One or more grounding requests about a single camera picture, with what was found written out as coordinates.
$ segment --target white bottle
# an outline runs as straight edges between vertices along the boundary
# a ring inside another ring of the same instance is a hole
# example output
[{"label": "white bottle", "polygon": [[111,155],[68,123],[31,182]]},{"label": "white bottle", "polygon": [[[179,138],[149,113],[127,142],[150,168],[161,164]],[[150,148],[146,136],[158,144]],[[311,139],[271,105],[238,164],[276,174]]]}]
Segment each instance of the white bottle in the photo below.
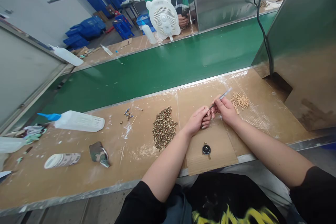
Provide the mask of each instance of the white bottle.
[{"label": "white bottle", "polygon": [[81,158],[80,153],[62,153],[50,156],[44,164],[45,169],[74,165]]},{"label": "white bottle", "polygon": [[12,153],[26,144],[23,138],[0,137],[0,153]]},{"label": "white bottle", "polygon": [[70,64],[76,67],[83,64],[84,62],[82,59],[78,58],[76,55],[72,54],[65,48],[54,47],[52,45],[49,46],[51,46],[54,49],[52,53],[56,54],[58,57],[64,59],[65,61],[69,62]]},{"label": "white bottle", "polygon": [[50,121],[55,121],[55,128],[62,128],[66,130],[97,132],[104,128],[105,125],[104,118],[72,110],[64,112],[63,114],[37,114],[48,118]]},{"label": "white bottle", "polygon": [[103,46],[102,44],[100,44],[102,46],[102,48],[104,49],[104,51],[108,54],[108,55],[112,55],[113,53],[105,46]]},{"label": "white bottle", "polygon": [[156,44],[157,43],[157,41],[154,37],[154,34],[152,33],[151,28],[148,25],[143,24],[141,29],[143,30],[143,32],[145,33],[145,35],[147,36],[147,38],[148,38],[148,40],[151,44]]}]

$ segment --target camouflage fabric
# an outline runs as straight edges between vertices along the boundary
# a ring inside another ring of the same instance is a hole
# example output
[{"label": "camouflage fabric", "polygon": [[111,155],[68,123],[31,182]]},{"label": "camouflage fabric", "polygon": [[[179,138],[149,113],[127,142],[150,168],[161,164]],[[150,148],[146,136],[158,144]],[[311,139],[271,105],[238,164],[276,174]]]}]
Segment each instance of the camouflage fabric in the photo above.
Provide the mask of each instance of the camouflage fabric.
[{"label": "camouflage fabric", "polygon": [[105,167],[110,167],[109,157],[101,142],[96,142],[89,146],[91,159],[93,162],[99,162]]}]

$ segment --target green conveyor belt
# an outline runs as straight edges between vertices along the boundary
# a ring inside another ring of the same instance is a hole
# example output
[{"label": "green conveyor belt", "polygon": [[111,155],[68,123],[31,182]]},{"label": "green conveyor belt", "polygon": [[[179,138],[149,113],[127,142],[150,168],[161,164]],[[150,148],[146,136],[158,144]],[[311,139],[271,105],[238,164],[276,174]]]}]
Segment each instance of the green conveyor belt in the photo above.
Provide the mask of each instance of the green conveyor belt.
[{"label": "green conveyor belt", "polygon": [[[260,17],[265,31],[275,15]],[[43,113],[85,112],[248,67],[262,37],[253,18],[75,72]]]}]

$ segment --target black t-shirt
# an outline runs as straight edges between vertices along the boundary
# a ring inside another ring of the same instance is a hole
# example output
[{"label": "black t-shirt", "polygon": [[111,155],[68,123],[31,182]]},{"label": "black t-shirt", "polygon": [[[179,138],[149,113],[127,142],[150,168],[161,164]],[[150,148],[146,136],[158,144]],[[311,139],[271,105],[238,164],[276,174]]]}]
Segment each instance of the black t-shirt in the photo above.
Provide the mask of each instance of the black t-shirt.
[{"label": "black t-shirt", "polygon": [[[244,175],[201,174],[185,196],[192,206],[192,223],[286,223],[271,200]],[[307,223],[333,223],[335,177],[312,167],[290,197]],[[140,181],[125,198],[115,223],[162,223],[165,218],[166,204]]]}]

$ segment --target hand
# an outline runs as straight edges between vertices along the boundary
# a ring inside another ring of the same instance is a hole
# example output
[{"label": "hand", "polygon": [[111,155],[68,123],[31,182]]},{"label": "hand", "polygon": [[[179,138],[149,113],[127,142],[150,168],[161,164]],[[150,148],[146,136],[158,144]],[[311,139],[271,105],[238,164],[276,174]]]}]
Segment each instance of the hand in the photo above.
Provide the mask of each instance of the hand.
[{"label": "hand", "polygon": [[187,14],[187,17],[183,17],[181,14],[179,14],[178,23],[180,27],[186,26],[189,23],[189,13]]},{"label": "hand", "polygon": [[224,122],[232,126],[240,120],[240,117],[237,115],[232,103],[225,97],[220,100],[220,96],[221,95],[218,95],[211,103],[211,105],[215,103],[215,105],[211,108],[211,117],[214,119],[215,114],[220,113]]},{"label": "hand", "polygon": [[187,124],[183,127],[182,131],[187,136],[192,137],[198,130],[209,127],[210,124],[210,110],[207,106],[202,106],[189,118]]}]

